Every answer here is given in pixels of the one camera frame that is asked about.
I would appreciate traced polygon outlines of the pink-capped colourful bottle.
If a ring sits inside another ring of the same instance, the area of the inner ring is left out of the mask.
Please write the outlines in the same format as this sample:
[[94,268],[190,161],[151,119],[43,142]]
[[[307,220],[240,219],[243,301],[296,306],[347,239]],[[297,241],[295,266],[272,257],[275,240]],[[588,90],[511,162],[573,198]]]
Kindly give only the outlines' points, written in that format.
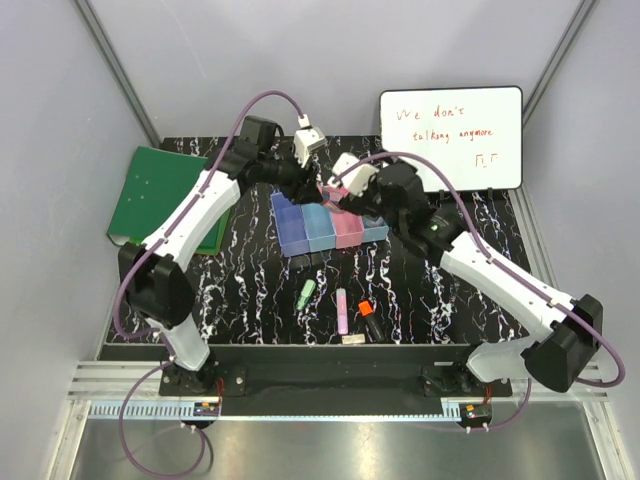
[[349,192],[344,187],[332,187],[322,184],[318,186],[318,189],[324,203],[338,204],[345,196],[349,195]]

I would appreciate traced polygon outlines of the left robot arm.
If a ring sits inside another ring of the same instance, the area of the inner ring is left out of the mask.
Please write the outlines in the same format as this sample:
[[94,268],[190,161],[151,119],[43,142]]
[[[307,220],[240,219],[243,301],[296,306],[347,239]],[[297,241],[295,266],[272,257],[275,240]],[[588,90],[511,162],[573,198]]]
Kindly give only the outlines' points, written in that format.
[[293,203],[319,203],[313,155],[326,138],[306,116],[290,139],[280,126],[256,116],[243,119],[240,132],[228,137],[207,161],[185,198],[141,243],[126,242],[118,252],[120,287],[117,304],[141,315],[169,352],[181,384],[196,396],[215,386],[210,348],[196,327],[195,291],[187,267],[221,216],[259,183],[275,185]]

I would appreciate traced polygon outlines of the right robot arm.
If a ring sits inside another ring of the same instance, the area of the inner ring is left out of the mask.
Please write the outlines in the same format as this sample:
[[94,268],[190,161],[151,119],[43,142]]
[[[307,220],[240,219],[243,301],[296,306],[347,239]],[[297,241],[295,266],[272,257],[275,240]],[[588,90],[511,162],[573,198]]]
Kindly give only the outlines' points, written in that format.
[[559,393],[578,381],[601,345],[600,301],[544,284],[472,232],[456,208],[431,207],[416,168],[400,159],[377,168],[343,154],[332,173],[348,191],[341,209],[383,218],[409,252],[474,286],[525,327],[524,338],[470,351],[453,374],[460,393],[476,396],[508,377],[533,378]]

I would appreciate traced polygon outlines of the light blue end bin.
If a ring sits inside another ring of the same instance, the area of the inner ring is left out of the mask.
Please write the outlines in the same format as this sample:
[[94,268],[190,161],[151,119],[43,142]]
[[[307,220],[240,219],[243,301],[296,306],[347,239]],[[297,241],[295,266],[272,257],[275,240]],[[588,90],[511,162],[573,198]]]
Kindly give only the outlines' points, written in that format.
[[384,241],[387,238],[389,227],[382,218],[362,217],[363,236],[362,243]]

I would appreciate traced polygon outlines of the purple rectangular bin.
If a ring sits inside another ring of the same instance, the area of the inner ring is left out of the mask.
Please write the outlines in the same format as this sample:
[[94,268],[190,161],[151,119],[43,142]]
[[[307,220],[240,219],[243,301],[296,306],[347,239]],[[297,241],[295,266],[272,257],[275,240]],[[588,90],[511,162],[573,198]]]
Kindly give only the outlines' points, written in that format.
[[294,257],[309,253],[309,241],[301,207],[292,204],[280,192],[273,193],[270,200],[283,256]]

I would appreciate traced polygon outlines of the pink rectangular bin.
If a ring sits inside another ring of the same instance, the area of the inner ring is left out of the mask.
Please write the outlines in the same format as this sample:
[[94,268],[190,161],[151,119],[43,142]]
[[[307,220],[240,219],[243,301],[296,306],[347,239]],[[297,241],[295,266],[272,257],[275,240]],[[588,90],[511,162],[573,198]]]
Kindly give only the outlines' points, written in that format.
[[336,248],[346,249],[362,244],[364,227],[359,216],[351,213],[331,213],[336,236]]

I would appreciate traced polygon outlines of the pink highlighter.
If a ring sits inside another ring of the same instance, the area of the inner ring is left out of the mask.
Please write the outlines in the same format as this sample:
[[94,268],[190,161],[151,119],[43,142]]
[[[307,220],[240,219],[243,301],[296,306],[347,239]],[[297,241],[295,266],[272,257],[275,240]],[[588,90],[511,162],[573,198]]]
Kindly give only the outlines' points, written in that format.
[[337,331],[343,336],[349,332],[347,294],[344,288],[336,290]]

